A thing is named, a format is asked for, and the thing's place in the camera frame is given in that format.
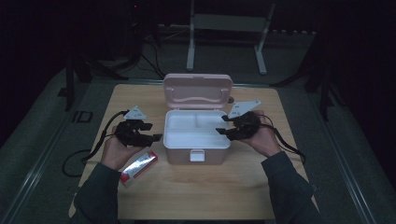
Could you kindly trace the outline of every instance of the black cable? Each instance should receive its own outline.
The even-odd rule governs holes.
[[[73,156],[75,156],[75,155],[77,155],[77,154],[79,154],[79,153],[82,153],[82,152],[90,152],[91,150],[90,149],[82,149],[82,150],[79,150],[79,151],[77,151],[77,152],[74,152],[73,154],[71,154],[70,156],[68,156],[67,158],[66,158],[66,160],[64,160],[64,164],[62,165],[62,173],[64,174],[64,175],[66,175],[66,176],[69,176],[69,177],[81,177],[82,175],[70,175],[69,173],[67,173],[66,172],[66,164],[67,164],[67,162],[70,160],[70,158],[72,158]]]
[[[269,129],[271,129],[271,130],[274,132],[274,134],[276,135],[277,139],[279,139],[279,141],[282,143],[282,145],[283,145],[284,147],[282,147],[280,144],[279,144],[279,146],[280,146],[282,149],[284,149],[284,150],[286,150],[286,151],[288,151],[288,152],[291,152],[291,153],[294,153],[294,154],[297,154],[297,155],[301,156],[302,162],[303,162],[303,164],[305,164],[305,160],[306,160],[305,154],[304,154],[303,152],[301,152],[299,149],[297,149],[297,148],[292,147],[291,145],[289,145],[289,144],[283,139],[282,135],[280,135],[280,132],[277,130],[277,128],[274,127],[274,123],[271,121],[270,118],[268,118],[268,117],[265,116],[265,115],[260,115],[260,116],[263,116],[263,117],[265,117],[266,119],[268,119],[268,120],[270,121],[271,124],[261,124],[261,126],[262,126],[262,127],[269,128]]]
[[[115,114],[107,123],[106,127],[102,130],[102,134],[100,136],[99,142],[96,144],[95,148],[93,149],[93,151],[90,153],[90,155],[88,155],[87,157],[84,157],[81,159],[81,161],[83,163],[86,163],[89,159],[91,159],[94,155],[96,155],[96,153],[99,151],[100,146],[103,144],[103,142],[105,141],[106,135],[107,135],[107,129],[108,126],[110,126],[111,122],[113,122],[113,120],[118,117],[119,115],[125,115],[126,113],[128,113],[129,110],[127,111],[121,111],[117,114]]]
[[[154,45],[152,45],[152,44],[150,44],[150,43],[147,43],[147,44],[150,45],[150,46],[154,49],[155,63],[157,64],[158,71],[159,71],[163,76],[166,76],[166,74],[163,72],[163,70],[161,70],[161,67],[160,67],[160,65],[159,65],[159,63],[158,63],[158,53],[157,53],[157,49],[155,48]]]
[[[160,77],[160,79],[164,79],[164,78],[165,78],[164,74],[162,74],[161,72],[159,72],[159,71],[157,70],[156,66],[155,66],[148,58],[146,58],[145,55],[142,54],[142,58],[143,58],[144,60],[146,60],[146,62],[148,62],[149,65],[151,65],[151,67],[154,69],[155,73]]]
[[[88,55],[85,55],[83,53],[80,53],[79,56],[81,56],[81,58],[89,63],[92,67],[95,67],[97,69],[100,69],[101,71],[103,71],[104,73],[106,73],[107,75],[114,77],[115,79],[119,79],[119,80],[127,80],[128,77],[123,77],[120,76],[118,73],[114,72],[113,70],[111,70],[110,68],[102,65],[101,63],[99,63],[98,61],[96,61],[95,59],[89,57]]]
[[[119,115],[125,115],[125,114],[127,114],[128,112],[129,112],[129,110],[121,111],[121,112],[115,114],[113,117],[111,117],[111,119],[108,121],[106,127],[102,130],[102,134],[101,134],[101,137],[100,137],[100,139],[99,139],[99,142],[96,144],[96,146],[95,146],[95,148],[93,149],[93,151],[90,153],[90,155],[88,155],[88,156],[86,156],[86,157],[80,159],[80,161],[81,161],[82,164],[86,164],[87,161],[88,161],[89,159],[91,159],[94,155],[96,155],[96,153],[99,151],[101,145],[102,145],[103,142],[105,141],[105,138],[106,138],[106,137],[113,135],[113,134],[106,134],[106,133],[107,133],[107,129],[108,129],[108,127],[110,126],[110,124],[113,122],[113,120],[114,120],[116,117],[118,117]],[[75,155],[77,155],[77,154],[79,154],[79,153],[82,153],[82,152],[90,152],[90,151],[91,151],[90,149],[82,149],[82,150],[79,150],[79,151],[77,151],[77,152],[74,152],[74,153],[72,153],[70,156],[68,156],[68,157],[64,160],[64,163],[63,163],[63,165],[62,165],[62,173],[63,173],[64,175],[66,175],[66,176],[69,176],[69,177],[81,177],[82,175],[70,175],[69,173],[67,173],[67,172],[66,172],[66,169],[65,169],[66,164],[67,164],[67,162],[70,160],[70,158],[72,158],[73,156],[75,156]]]

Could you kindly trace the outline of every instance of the wooden tabletop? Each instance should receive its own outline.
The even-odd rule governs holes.
[[[264,110],[283,138],[295,147],[283,106],[275,90],[259,88],[233,88],[231,96],[236,102],[261,100],[256,109]],[[121,110],[135,105],[153,123],[146,134],[163,133],[164,118],[171,110],[164,100],[162,85],[118,85],[111,96],[100,129]],[[224,108],[229,113],[232,105]],[[123,117],[113,121],[117,125]],[[128,188],[119,184],[119,219],[274,219],[269,188],[261,162],[264,156],[248,145],[232,141],[225,161],[221,165],[171,165],[167,162],[163,142],[134,155],[132,163],[147,150],[159,157],[147,171]],[[306,178],[300,157],[287,152],[297,172]],[[102,149],[88,161],[79,185],[92,172],[102,156]],[[73,204],[69,215],[75,212]]]

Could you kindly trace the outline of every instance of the snack wrapper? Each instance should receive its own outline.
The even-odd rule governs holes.
[[[131,185],[134,179],[147,170],[152,163],[158,160],[158,156],[153,151],[148,151],[122,171],[120,181],[125,186]]]

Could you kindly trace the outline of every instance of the sleeve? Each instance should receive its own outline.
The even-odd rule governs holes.
[[[285,152],[262,162],[268,177],[276,223],[325,223],[311,198],[313,187],[300,176]]]
[[[75,197],[69,223],[118,223],[120,172],[98,163]]]

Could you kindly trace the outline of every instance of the white box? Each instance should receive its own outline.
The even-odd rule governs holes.
[[[229,129],[220,109],[233,87],[227,75],[168,74],[165,99],[174,109],[166,113],[163,144],[171,164],[221,164],[231,142],[216,128]]]

